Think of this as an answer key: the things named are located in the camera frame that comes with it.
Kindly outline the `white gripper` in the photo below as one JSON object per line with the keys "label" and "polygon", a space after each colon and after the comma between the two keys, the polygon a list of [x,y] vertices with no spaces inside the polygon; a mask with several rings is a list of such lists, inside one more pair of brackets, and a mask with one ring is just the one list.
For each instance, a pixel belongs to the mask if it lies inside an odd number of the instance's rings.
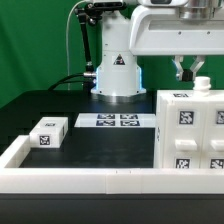
{"label": "white gripper", "polygon": [[224,55],[224,5],[214,10],[213,18],[205,20],[182,19],[179,7],[140,5],[131,16],[129,49],[137,56],[175,56],[178,81],[184,73],[183,56],[196,56],[186,71],[186,80],[194,81],[204,56]]}

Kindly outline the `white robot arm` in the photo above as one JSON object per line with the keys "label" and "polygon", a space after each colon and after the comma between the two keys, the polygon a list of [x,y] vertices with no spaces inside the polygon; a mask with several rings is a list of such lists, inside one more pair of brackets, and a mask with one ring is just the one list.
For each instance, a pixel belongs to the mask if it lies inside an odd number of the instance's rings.
{"label": "white robot arm", "polygon": [[91,93],[109,102],[146,94],[139,56],[171,56],[192,81],[208,55],[224,55],[224,0],[87,0],[102,20],[102,62]]}

